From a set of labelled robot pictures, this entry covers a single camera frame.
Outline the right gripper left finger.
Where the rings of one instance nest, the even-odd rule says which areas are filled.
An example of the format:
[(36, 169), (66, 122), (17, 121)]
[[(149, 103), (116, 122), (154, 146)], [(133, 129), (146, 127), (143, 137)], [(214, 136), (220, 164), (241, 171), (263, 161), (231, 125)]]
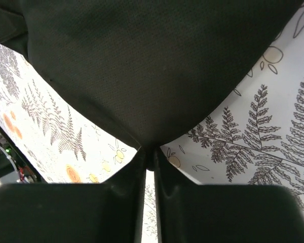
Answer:
[(141, 242), (146, 154), (102, 183), (0, 186), (0, 242)]

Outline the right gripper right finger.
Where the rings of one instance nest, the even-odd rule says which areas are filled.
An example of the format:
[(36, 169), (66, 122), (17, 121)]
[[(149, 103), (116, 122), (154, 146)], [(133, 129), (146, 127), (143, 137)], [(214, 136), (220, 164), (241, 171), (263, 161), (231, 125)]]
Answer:
[(198, 185), (154, 152), (159, 242), (304, 242), (304, 216), (272, 185)]

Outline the black t shirt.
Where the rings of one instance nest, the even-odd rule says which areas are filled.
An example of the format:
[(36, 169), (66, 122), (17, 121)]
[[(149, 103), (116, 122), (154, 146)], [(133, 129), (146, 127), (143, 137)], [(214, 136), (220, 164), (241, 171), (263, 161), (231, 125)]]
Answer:
[(0, 45), (151, 171), (233, 91), (301, 1), (0, 1)]

